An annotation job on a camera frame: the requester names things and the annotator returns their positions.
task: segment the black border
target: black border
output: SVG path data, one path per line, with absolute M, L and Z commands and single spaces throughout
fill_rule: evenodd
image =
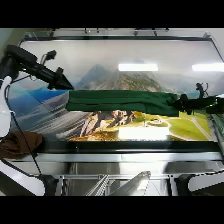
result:
M 59 37 L 24 37 L 22 41 L 52 41 L 52 40 L 183 40 L 210 41 L 220 55 L 213 39 L 209 37 L 173 37 L 173 36 L 59 36 Z M 125 153 L 198 153 L 220 152 L 217 142 L 213 141 L 130 141 L 130 142 L 68 142 L 46 141 L 37 150 L 41 153 L 52 154 L 125 154 Z

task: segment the brown bag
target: brown bag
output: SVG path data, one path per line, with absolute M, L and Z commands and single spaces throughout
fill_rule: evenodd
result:
M 42 135 L 28 131 L 23 133 L 31 152 L 42 143 Z M 0 159 L 18 159 L 27 154 L 30 154 L 30 151 L 20 132 L 9 132 L 0 142 Z

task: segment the mountain image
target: mountain image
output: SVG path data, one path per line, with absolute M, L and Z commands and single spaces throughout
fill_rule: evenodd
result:
M 96 64 L 74 87 L 75 90 L 143 90 L 174 93 L 191 92 L 195 88 L 194 81 L 191 81 L 192 87 L 188 89 L 184 80 L 179 79 L 178 87 L 175 86 L 174 80 L 174 76 L 165 77 L 154 75 L 152 72 L 109 71 Z M 65 109 L 67 101 L 67 91 L 40 88 L 27 91 L 26 94 L 10 100 L 10 105 L 16 112 L 23 130 L 41 133 L 48 140 L 67 140 L 80 136 L 90 114 L 80 111 L 68 112 Z

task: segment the sky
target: sky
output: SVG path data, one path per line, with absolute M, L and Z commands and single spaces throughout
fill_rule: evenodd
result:
M 64 74 L 72 83 L 78 82 L 95 64 L 114 71 L 119 63 L 155 63 L 159 71 L 153 72 L 164 76 L 177 75 L 180 79 L 198 77 L 201 80 L 216 82 L 224 73 L 193 72 L 192 65 L 220 63 L 213 44 L 208 41 L 177 41 L 177 40 L 68 40 L 68 41 L 30 41 L 23 42 L 21 47 L 38 57 L 56 50 L 54 60 L 46 66 L 56 71 L 64 69 Z M 47 86 L 42 81 L 32 82 L 30 79 L 15 83 L 13 96 L 21 91 L 34 90 Z

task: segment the dark green fabric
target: dark green fabric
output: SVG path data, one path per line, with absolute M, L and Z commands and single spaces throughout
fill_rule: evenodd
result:
M 178 117 L 179 111 L 171 103 L 177 100 L 173 93 L 136 90 L 81 90 L 70 91 L 68 111 L 131 110 L 147 114 Z

